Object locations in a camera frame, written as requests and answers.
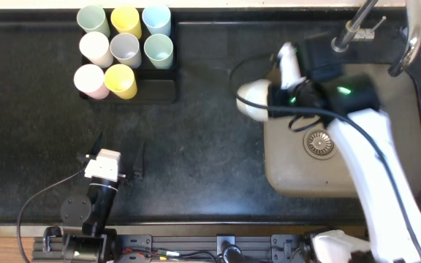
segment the black tray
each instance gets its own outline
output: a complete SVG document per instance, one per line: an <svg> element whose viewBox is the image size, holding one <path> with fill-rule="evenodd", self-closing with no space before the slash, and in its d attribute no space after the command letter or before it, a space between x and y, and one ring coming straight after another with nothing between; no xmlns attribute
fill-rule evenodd
<svg viewBox="0 0 421 263"><path fill-rule="evenodd" d="M118 35L118 31L111 23L110 17L112 9L106 9L105 14L110 25L109 41ZM81 99L88 100L93 103L108 103L108 104L170 104L176 99L176 81L177 81L177 42L176 42L176 24L172 14L172 31L170 39L173 42L173 64L170 69L156 69L144 52L144 42L151 35L147 26L142 20L142 11L139 11L141 29L143 35L139 39L140 52L142 56L142 63L137 69L133 69L134 77L137 82L137 94L132 99L122 99L113 92L104 99L92 99L82 91L79 91ZM82 56L82 65L91 64L91 62ZM119 64L118 60L113 57L113 64Z"/></svg>

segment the sink basin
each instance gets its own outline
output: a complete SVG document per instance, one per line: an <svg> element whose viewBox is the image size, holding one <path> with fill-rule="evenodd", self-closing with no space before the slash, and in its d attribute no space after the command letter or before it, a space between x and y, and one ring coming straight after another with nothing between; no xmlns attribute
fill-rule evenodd
<svg viewBox="0 0 421 263"><path fill-rule="evenodd" d="M421 121L414 81L403 73L391 77L385 64L347 64L345 75L364 72L376 84L389 114L395 147L412 192L421 191ZM291 118L265 122L265 173L278 193L289 197L355 197L349 170L329 134L319 124L295 133ZM315 119L297 121L293 128Z"/></svg>

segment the cup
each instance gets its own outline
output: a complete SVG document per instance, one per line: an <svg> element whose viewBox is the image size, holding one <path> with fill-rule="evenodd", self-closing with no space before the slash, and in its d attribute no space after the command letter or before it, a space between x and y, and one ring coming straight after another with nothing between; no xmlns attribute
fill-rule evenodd
<svg viewBox="0 0 421 263"><path fill-rule="evenodd" d="M133 69L140 66L143 61L140 56L139 40L133 34L118 34L111 40L110 51L121 64Z"/></svg>
<svg viewBox="0 0 421 263"><path fill-rule="evenodd" d="M144 52L157 69L169 69L173 64L173 42L164 34L148 37Z"/></svg>
<svg viewBox="0 0 421 263"><path fill-rule="evenodd" d="M130 33L138 39L143 35L140 28L139 12L133 6L115 8L111 13L111 23L120 33Z"/></svg>
<svg viewBox="0 0 421 263"><path fill-rule="evenodd" d="M172 14L164 4L146 7L143 11L143 21L151 34L164 34L170 36L172 31Z"/></svg>
<svg viewBox="0 0 421 263"><path fill-rule="evenodd" d="M79 42L80 52L93 64L102 68L109 67L113 63L108 38L100 32L85 34Z"/></svg>
<svg viewBox="0 0 421 263"><path fill-rule="evenodd" d="M110 37L110 27L103 8L91 5L77 12L77 23L85 32L100 32Z"/></svg>
<svg viewBox="0 0 421 263"><path fill-rule="evenodd" d="M105 75L99 66L86 64L74 74L74 85L79 91L94 99L104 99L110 93L105 85Z"/></svg>
<svg viewBox="0 0 421 263"><path fill-rule="evenodd" d="M107 69L105 85L122 99L131 99L137 93L134 72L127 65L116 64Z"/></svg>

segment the faucet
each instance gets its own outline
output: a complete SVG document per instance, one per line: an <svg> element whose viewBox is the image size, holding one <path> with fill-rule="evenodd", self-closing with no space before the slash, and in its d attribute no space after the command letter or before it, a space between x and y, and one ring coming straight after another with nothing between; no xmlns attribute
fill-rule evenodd
<svg viewBox="0 0 421 263"><path fill-rule="evenodd" d="M331 46L334 51L342 53L347 51L349 43L356 41L358 34L360 33L360 26L365 20L366 16L373 9L378 0L367 0L364 5L358 10L354 18L348 21L345 25L345 29L341 32L339 37L336 37L331 42ZM408 20L408 36L406 49L402 56L396 59L387 70L389 75L397 77L402 73L415 59L418 54L418 50L421 45L421 1L420 0L406 0L407 8L407 20ZM373 39L374 31L384 22L383 19L373 28L366 29L364 31L366 37L364 39Z"/></svg>

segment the drain strainer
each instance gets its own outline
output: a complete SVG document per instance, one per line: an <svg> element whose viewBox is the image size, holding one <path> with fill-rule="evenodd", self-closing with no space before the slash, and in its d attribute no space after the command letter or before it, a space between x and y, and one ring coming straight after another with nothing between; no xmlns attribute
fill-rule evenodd
<svg viewBox="0 0 421 263"><path fill-rule="evenodd" d="M306 152L316 159L328 159L332 157L337 148L325 130L308 130L304 137Z"/></svg>

